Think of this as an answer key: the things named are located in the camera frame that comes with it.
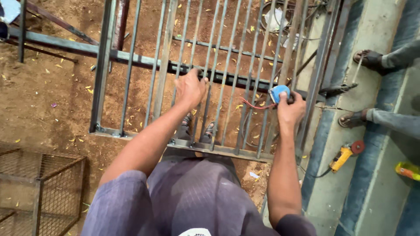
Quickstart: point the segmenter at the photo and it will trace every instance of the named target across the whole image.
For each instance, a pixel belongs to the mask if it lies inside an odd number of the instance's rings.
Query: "hand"
[[[287,100],[287,93],[279,94],[280,102],[277,106],[277,117],[280,132],[287,132],[293,135],[295,127],[300,123],[305,115],[306,102],[302,96],[294,91],[290,91],[293,102]]]
[[[189,110],[195,108],[206,92],[208,78],[198,80],[199,69],[192,69],[186,75],[175,80],[178,102],[186,105]]]

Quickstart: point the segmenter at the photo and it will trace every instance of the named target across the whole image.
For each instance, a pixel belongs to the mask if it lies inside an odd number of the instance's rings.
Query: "wire mesh cage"
[[[85,162],[0,144],[0,235],[65,234],[80,218]]]

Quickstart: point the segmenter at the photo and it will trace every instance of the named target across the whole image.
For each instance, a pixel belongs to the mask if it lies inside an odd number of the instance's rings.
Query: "pant leg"
[[[211,144],[211,140],[212,139],[209,136],[203,135],[201,136],[199,141],[200,143]],[[216,145],[220,145],[220,142],[218,141],[215,141],[214,143]],[[239,180],[239,177],[236,174],[236,168],[231,157],[225,157],[225,156],[220,156],[220,155],[215,155],[215,154],[210,154],[210,153],[203,153],[203,157],[205,160],[208,160],[213,163],[219,163],[225,166],[228,169],[228,171],[233,175],[234,179],[238,181],[237,184],[241,186],[241,181]]]
[[[366,119],[392,130],[420,139],[420,116],[401,115],[379,109],[370,109]]]
[[[385,68],[405,67],[416,58],[420,58],[420,39],[382,56],[382,66]]]
[[[182,140],[191,140],[188,126],[180,125],[173,138]],[[182,161],[185,158],[195,157],[195,152],[181,148],[167,147],[162,155],[161,161],[172,160]]]

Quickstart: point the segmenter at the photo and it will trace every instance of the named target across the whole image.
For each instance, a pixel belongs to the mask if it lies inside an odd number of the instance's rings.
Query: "yellow angle grinder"
[[[362,140],[358,140],[354,143],[345,144],[341,147],[340,151],[334,157],[334,159],[330,162],[330,165],[322,175],[314,176],[315,178],[322,177],[328,174],[330,171],[333,173],[337,173],[337,171],[344,165],[349,157],[352,155],[358,155],[363,152],[365,149],[365,143]]]

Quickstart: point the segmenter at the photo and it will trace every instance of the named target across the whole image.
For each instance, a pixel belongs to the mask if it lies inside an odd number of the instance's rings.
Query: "foot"
[[[192,114],[191,114],[191,112],[188,112],[188,114],[182,120],[181,125],[182,126],[189,126],[189,124],[191,123],[191,120],[192,120]]]
[[[354,54],[353,61],[358,64],[362,56],[362,66],[376,71],[382,76],[390,72],[389,69],[382,66],[382,54],[369,49],[360,50]]]
[[[206,128],[206,131],[205,131],[204,135],[209,136],[209,138],[212,137],[213,130],[214,130],[214,124],[215,124],[215,121],[210,122],[210,124]]]
[[[338,122],[343,128],[361,126],[366,122],[366,115],[368,110],[370,110],[370,108],[365,108],[359,112],[350,112],[348,114],[342,115]]]

